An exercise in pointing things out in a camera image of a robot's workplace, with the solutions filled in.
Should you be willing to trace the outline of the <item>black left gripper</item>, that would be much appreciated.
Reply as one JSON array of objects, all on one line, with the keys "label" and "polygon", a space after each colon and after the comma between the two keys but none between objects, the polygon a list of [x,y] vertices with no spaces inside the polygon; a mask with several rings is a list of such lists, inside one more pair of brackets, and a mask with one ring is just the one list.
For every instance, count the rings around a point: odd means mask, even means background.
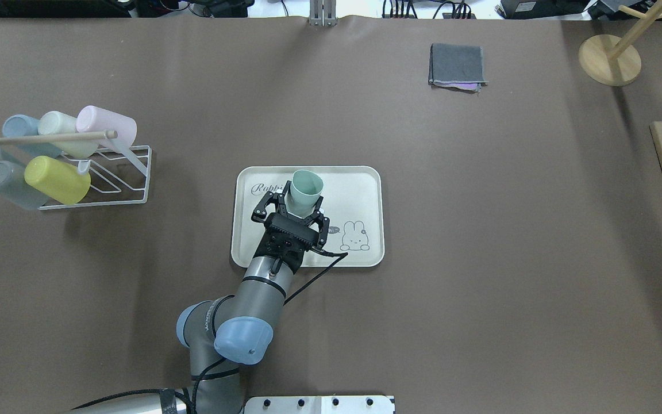
[{"label": "black left gripper", "polygon": [[[302,265],[304,254],[311,247],[323,249],[328,241],[329,219],[321,212],[324,197],[318,197],[313,210],[302,220],[287,214],[287,192],[266,192],[252,211],[251,220],[263,223],[264,234],[254,257],[281,259],[292,273]],[[311,228],[316,224],[318,231]]]}]

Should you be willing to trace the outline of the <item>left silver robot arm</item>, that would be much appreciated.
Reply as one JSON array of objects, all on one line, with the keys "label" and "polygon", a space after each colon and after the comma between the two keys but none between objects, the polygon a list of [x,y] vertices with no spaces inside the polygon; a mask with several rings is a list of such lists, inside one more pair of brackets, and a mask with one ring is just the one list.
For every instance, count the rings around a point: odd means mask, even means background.
[{"label": "left silver robot arm", "polygon": [[320,194],[301,200],[291,185],[267,192],[252,211],[264,233],[235,294],[186,308],[176,335],[190,353],[191,385],[117,393],[82,404],[74,413],[239,413],[241,365],[258,364],[274,337],[292,280],[306,252],[324,249],[329,219]]}]

